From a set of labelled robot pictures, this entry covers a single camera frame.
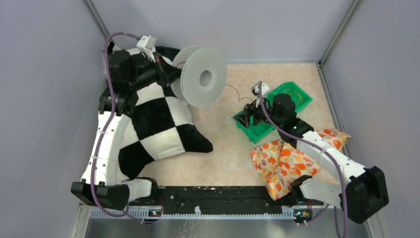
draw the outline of white wall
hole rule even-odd
[[[229,62],[318,61],[352,2],[93,0],[110,33],[152,34],[179,48],[212,46]]]
[[[0,237],[68,237],[104,39],[80,0],[2,0],[0,31]]]
[[[419,237],[420,1],[366,0],[326,63],[355,160],[383,169],[393,237]]]

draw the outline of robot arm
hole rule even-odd
[[[117,51],[109,55],[109,71],[116,98],[115,113],[104,131],[112,111],[110,90],[105,89],[100,98],[98,130],[92,154],[80,182],[73,182],[71,186],[71,192],[85,204],[96,205],[90,189],[93,181],[100,204],[114,210],[123,210],[128,202],[150,196],[157,187],[153,179],[129,180],[118,163],[123,135],[138,101],[137,91],[155,82],[168,86],[181,75],[181,69],[169,65],[161,55],[152,52],[155,41],[152,36],[141,37],[137,43],[141,54]],[[102,134],[102,141],[97,147]],[[92,170],[94,159],[96,166]]]
[[[258,84],[251,89],[255,95],[258,94],[257,86]],[[262,93],[267,93],[267,86],[264,87],[262,84],[262,90]],[[264,99],[264,102],[255,100],[251,104],[247,104],[243,112],[234,119],[244,127],[251,126],[251,117],[253,117],[254,125],[261,121],[267,122],[260,103],[265,105],[266,100]],[[267,112],[270,118],[282,130],[323,148],[320,151],[302,141],[280,134],[285,142],[309,155],[337,181],[339,181],[338,171],[325,152],[328,152],[338,163],[344,176],[348,217],[352,221],[361,224],[389,203],[384,173],[377,167],[366,168],[325,142],[312,126],[297,117],[295,103],[288,94],[276,95],[272,105],[268,107]],[[299,200],[315,199],[343,208],[342,189],[336,183],[324,182],[311,176],[302,176],[292,183],[291,193]]]

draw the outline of white spool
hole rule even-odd
[[[218,50],[186,47],[173,60],[172,65],[178,64],[181,78],[171,87],[179,99],[195,107],[206,107],[219,99],[227,82],[227,64]]]

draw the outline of patterned napkin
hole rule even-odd
[[[341,150],[350,135],[338,129],[324,129],[318,134],[330,145]],[[291,191],[290,184],[302,175],[313,176],[321,168],[311,157],[283,140],[267,143],[251,151],[255,169],[264,181],[273,200]]]

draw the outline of green plastic basket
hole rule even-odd
[[[296,104],[297,113],[302,111],[313,100],[305,91],[303,91],[294,82],[286,82],[278,86],[276,89],[274,89],[267,95],[267,99],[270,101],[270,103],[273,103],[274,96],[280,93],[287,93],[291,96],[292,101]],[[241,112],[242,111],[238,112],[232,118],[234,118]],[[272,125],[267,124],[265,122],[260,122],[258,125],[253,126],[253,117],[251,117],[251,126],[249,128],[245,128],[236,120],[234,121],[236,122],[238,128],[243,130],[243,132],[248,136],[249,141],[252,141],[254,144],[258,143],[261,139],[266,137],[268,134],[270,134],[271,131],[274,130],[274,127]]]

